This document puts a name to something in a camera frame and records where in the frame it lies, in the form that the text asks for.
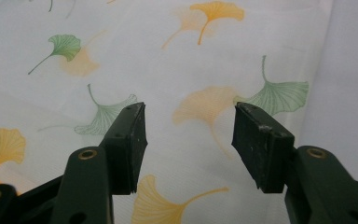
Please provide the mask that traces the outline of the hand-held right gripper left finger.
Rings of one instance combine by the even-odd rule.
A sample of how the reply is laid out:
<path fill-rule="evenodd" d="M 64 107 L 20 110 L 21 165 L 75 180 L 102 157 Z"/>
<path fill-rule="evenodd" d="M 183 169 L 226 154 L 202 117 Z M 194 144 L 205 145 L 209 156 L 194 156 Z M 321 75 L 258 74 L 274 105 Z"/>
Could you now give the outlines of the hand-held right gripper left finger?
<path fill-rule="evenodd" d="M 97 147 L 73 152 L 49 224 L 114 224 L 114 195 L 130 195 L 147 146 L 145 104 L 121 110 Z"/>

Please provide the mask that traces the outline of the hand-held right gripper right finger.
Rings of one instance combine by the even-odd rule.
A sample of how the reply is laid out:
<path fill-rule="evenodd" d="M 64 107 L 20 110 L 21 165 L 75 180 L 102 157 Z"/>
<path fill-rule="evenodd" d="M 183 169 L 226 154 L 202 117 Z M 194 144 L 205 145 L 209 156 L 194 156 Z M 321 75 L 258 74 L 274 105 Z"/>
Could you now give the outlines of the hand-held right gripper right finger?
<path fill-rule="evenodd" d="M 256 186 L 284 193 L 291 224 L 358 224 L 358 181 L 337 157 L 295 137 L 262 108 L 235 105 L 232 146 Z"/>

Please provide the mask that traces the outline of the translucent leaf-print zip bag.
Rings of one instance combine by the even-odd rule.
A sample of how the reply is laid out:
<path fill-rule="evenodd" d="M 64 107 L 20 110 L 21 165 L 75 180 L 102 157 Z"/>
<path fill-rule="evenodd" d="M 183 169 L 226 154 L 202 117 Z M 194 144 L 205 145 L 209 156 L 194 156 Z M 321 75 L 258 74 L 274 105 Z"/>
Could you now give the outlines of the translucent leaf-print zip bag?
<path fill-rule="evenodd" d="M 0 183 L 26 192 L 145 104 L 117 224 L 289 224 L 231 145 L 235 104 L 299 133 L 334 0 L 0 0 Z"/>

